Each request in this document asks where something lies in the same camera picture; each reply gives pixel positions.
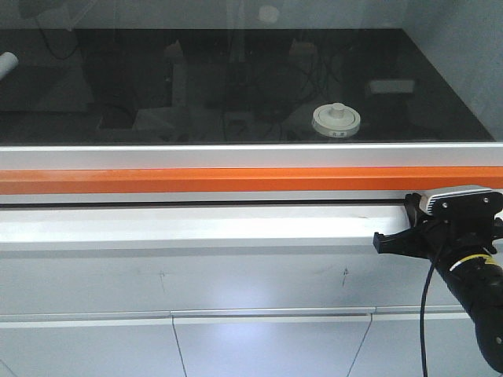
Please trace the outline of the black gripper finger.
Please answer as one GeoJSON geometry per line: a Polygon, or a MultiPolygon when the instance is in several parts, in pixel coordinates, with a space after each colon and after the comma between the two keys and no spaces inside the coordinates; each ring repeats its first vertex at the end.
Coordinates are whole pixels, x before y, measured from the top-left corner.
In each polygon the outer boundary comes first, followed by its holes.
{"type": "Polygon", "coordinates": [[[373,246],[378,254],[395,254],[410,258],[429,259],[431,249],[426,244],[424,232],[419,228],[407,229],[395,234],[375,232],[373,246]]]}

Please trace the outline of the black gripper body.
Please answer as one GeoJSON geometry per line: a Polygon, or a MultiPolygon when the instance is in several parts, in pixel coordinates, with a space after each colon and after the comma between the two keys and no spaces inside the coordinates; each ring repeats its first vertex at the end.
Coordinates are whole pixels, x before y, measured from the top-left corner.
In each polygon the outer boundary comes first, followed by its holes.
{"type": "Polygon", "coordinates": [[[432,236],[433,226],[446,226],[443,231],[452,247],[480,246],[489,254],[496,254],[493,242],[502,238],[502,220],[497,218],[466,218],[458,220],[442,220],[425,214],[419,208],[420,193],[406,195],[404,204],[409,223],[412,228],[422,226],[427,236],[432,236]]]}

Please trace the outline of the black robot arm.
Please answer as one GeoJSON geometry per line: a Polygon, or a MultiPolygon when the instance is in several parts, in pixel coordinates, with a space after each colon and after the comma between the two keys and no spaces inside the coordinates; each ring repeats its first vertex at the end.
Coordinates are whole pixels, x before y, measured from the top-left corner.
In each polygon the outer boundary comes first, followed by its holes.
{"type": "Polygon", "coordinates": [[[375,233],[380,254],[430,261],[475,325],[484,360],[502,371],[502,267],[494,241],[502,238],[502,194],[468,185],[406,195],[409,228],[393,235],[375,233]]]}

